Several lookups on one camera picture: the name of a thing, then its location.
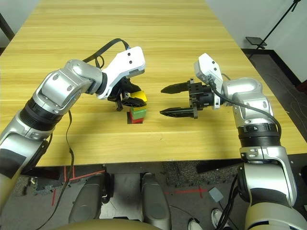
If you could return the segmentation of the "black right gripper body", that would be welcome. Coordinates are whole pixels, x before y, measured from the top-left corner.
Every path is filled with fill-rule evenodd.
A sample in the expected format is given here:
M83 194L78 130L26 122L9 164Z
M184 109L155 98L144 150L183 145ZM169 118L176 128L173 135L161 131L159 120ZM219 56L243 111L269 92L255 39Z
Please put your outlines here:
M197 119L198 111L204 107L213 106L213 92L208 85L195 82L193 78L188 81L189 105L191 112L189 116Z

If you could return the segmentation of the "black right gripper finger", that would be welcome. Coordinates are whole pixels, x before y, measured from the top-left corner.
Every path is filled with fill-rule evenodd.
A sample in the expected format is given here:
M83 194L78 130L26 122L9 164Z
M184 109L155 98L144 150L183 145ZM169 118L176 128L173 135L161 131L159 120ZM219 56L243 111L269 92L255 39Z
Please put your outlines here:
M194 110L191 107L189 108L173 107L160 111L160 114L175 118L194 117Z
M167 94L177 94L180 92L185 92L189 90L188 82L176 83L172 85L168 85L161 90L161 93Z

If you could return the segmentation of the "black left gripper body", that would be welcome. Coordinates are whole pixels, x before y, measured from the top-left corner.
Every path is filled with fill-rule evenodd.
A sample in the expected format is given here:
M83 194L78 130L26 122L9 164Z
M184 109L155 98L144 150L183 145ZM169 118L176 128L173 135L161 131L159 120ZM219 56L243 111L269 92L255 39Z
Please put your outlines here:
M107 100L114 102L116 104L116 110L122 111L123 106L129 105L129 92L128 92L128 82L127 78L122 78L113 88L108 96Z

